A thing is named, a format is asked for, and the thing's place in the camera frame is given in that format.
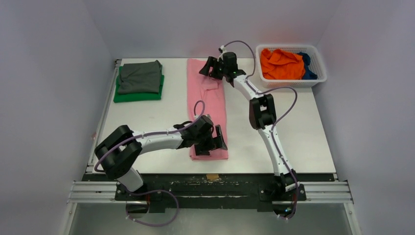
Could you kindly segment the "pink t shirt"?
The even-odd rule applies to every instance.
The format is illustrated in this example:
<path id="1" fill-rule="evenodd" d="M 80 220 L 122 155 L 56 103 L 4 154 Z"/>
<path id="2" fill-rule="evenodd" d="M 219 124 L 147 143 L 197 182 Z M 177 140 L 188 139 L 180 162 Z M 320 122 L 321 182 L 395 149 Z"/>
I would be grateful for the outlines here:
<path id="1" fill-rule="evenodd" d="M 205 103 L 204 115 L 209 115 L 214 125 L 220 125 L 225 143 L 228 143 L 227 113 L 224 85 L 221 80 L 199 74 L 205 61 L 188 59 L 187 70 L 187 110 L 191 121 L 202 111 L 202 100 Z"/>

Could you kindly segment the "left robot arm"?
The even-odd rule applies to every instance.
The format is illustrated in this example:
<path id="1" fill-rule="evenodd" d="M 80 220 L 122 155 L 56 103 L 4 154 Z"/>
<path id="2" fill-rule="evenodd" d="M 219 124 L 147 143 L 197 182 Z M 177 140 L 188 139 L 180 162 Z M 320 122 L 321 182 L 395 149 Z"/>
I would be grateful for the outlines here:
<path id="1" fill-rule="evenodd" d="M 220 125 L 214 125 L 206 116 L 194 121 L 185 121 L 158 132 L 136 134 L 128 125 L 116 128 L 94 150 L 97 166 L 111 180 L 117 180 L 133 200 L 140 200 L 146 194 L 144 180 L 133 168 L 139 155 L 164 150 L 193 148 L 197 156 L 212 156 L 217 149 L 226 150 Z"/>

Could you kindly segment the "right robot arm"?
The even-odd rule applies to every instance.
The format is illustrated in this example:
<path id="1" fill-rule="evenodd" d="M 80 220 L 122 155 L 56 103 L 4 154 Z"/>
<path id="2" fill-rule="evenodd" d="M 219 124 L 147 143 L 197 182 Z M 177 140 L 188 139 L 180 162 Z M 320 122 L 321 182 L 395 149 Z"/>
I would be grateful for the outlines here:
<path id="1" fill-rule="evenodd" d="M 286 157 L 276 131 L 277 118 L 274 97 L 269 92 L 260 91 L 249 81 L 249 76 L 238 67 L 234 52 L 225 52 L 219 58 L 208 57 L 199 74 L 217 80 L 223 78 L 249 101 L 249 122 L 265 143 L 272 162 L 275 176 L 275 193 L 280 199 L 287 199 L 294 192 L 300 193 L 300 183 L 294 168 Z"/>

